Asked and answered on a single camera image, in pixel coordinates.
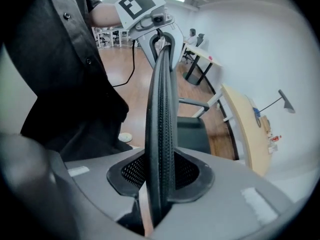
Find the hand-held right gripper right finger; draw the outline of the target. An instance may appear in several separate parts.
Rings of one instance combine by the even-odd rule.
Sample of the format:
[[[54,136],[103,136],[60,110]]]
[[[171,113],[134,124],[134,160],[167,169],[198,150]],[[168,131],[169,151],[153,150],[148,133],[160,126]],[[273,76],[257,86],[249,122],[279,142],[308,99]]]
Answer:
[[[237,240],[262,229],[242,194],[248,188],[254,188],[279,216],[293,205],[280,189],[238,162],[186,148],[182,151],[212,168],[213,185],[194,202],[174,204],[154,229],[152,240]]]

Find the black mesh chair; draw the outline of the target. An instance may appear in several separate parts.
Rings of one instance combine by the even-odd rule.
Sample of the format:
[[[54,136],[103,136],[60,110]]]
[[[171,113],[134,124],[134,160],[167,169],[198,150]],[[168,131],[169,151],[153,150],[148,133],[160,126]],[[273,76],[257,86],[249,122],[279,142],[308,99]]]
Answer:
[[[138,194],[146,185],[153,226],[174,204],[191,203],[208,192],[214,182],[212,169],[178,149],[176,73],[170,67],[171,46],[156,60],[148,94],[143,154],[121,169],[121,176]]]

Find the white shoe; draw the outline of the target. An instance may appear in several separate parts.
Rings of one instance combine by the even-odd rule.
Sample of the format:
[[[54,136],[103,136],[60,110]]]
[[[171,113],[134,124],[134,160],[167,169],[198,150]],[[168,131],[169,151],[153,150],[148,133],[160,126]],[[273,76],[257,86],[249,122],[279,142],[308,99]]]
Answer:
[[[128,143],[128,142],[131,142],[132,139],[133,139],[133,136],[132,134],[128,133],[128,132],[122,132],[118,135],[118,139],[121,141],[121,142],[124,142],[124,143]]]

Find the round wooden table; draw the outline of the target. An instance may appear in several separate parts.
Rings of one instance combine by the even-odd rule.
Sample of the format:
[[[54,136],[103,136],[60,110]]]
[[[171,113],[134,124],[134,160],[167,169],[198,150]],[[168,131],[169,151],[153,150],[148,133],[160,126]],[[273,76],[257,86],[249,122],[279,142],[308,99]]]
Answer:
[[[222,65],[216,59],[214,59],[213,56],[209,54],[207,51],[203,50],[202,48],[189,45],[189,44],[184,44],[180,59],[182,59],[186,50],[190,50],[196,55],[195,59],[193,60],[190,66],[189,71],[182,74],[183,78],[192,85],[195,85],[195,86],[200,85],[201,81],[205,78],[206,74],[209,72],[209,70],[213,65],[220,68],[222,67]],[[201,73],[201,76],[197,78],[195,75],[193,75],[193,71],[198,66],[198,62],[200,59],[206,60],[208,62],[208,66],[206,67],[205,71]]]

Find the wooden tissue box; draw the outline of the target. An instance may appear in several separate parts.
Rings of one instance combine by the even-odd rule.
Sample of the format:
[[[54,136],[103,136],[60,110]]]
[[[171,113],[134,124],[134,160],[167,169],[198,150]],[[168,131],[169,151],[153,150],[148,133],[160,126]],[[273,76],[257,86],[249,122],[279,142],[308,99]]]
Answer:
[[[265,132],[268,133],[271,130],[271,126],[270,126],[270,122],[269,122],[267,116],[263,115],[260,118],[260,122],[261,122],[261,125],[263,126]]]

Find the person's left forearm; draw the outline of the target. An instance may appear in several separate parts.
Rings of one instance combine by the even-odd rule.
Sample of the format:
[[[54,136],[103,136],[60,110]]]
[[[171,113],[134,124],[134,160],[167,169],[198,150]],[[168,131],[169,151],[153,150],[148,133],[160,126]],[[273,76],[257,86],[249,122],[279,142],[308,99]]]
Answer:
[[[90,25],[95,28],[120,26],[121,20],[114,4],[100,3],[89,13]]]

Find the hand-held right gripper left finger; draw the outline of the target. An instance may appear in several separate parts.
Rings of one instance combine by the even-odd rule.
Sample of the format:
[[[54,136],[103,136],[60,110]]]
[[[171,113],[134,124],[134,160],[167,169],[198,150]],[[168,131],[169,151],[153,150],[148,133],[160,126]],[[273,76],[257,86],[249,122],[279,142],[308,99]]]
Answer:
[[[140,147],[113,155],[70,161],[65,166],[89,201],[113,221],[118,221],[132,212],[134,198],[117,193],[107,180],[107,172],[114,164],[142,150]]]

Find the person's black clothing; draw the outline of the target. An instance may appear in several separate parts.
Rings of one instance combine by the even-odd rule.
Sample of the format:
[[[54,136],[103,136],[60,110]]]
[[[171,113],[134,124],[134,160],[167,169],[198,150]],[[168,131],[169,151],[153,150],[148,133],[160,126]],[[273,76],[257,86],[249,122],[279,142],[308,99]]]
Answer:
[[[65,162],[131,150],[118,139],[129,112],[110,84],[89,13],[100,0],[0,0],[1,39],[34,92],[21,134]]]

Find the white office desk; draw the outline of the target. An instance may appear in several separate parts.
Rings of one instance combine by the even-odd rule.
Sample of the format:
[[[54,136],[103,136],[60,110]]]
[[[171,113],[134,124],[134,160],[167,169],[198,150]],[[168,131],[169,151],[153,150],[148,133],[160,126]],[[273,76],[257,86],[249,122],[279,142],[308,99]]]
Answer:
[[[129,32],[121,27],[93,27],[92,32],[98,49],[129,45]]]

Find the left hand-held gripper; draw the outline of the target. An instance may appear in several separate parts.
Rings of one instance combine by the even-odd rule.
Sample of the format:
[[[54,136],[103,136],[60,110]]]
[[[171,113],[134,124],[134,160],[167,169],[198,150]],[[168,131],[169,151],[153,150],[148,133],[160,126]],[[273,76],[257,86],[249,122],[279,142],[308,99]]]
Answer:
[[[184,36],[175,19],[166,10],[165,0],[118,0],[115,8],[123,29],[138,42],[154,69],[158,59],[155,43],[160,31],[169,46],[169,68],[174,71],[180,59]]]

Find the black desk lamp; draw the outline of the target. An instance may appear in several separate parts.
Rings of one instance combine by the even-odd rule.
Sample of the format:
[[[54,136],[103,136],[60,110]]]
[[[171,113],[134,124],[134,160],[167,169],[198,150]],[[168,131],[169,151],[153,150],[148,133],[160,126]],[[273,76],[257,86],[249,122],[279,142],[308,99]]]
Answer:
[[[255,113],[254,113],[254,117],[255,117],[255,120],[256,120],[256,123],[258,125],[258,127],[260,128],[262,126],[262,123],[260,121],[260,118],[261,118],[261,112],[265,111],[266,109],[268,109],[269,107],[273,106],[275,103],[277,103],[278,101],[280,100],[283,100],[284,102],[284,105],[283,105],[283,108],[285,110],[287,110],[288,113],[291,113],[291,114],[295,114],[296,111],[294,109],[294,107],[292,106],[291,102],[289,101],[289,99],[286,97],[286,95],[284,94],[284,92],[279,89],[278,90],[278,93],[279,93],[279,98],[276,99],[274,102],[270,103],[269,105],[267,105],[266,107],[264,107],[263,109],[258,109],[259,112],[260,112],[260,117],[256,116]]]

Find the light wooden desk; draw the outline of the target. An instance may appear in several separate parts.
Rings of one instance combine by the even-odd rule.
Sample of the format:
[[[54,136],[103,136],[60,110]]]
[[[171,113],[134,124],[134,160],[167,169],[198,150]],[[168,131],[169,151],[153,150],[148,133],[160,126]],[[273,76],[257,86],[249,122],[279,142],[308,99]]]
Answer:
[[[213,107],[224,98],[231,111],[227,119],[235,120],[240,130],[240,141],[244,150],[244,164],[255,173],[264,177],[271,165],[272,155],[269,153],[269,137],[265,128],[258,125],[250,98],[236,91],[232,87],[222,84],[216,94],[205,103],[208,108]]]

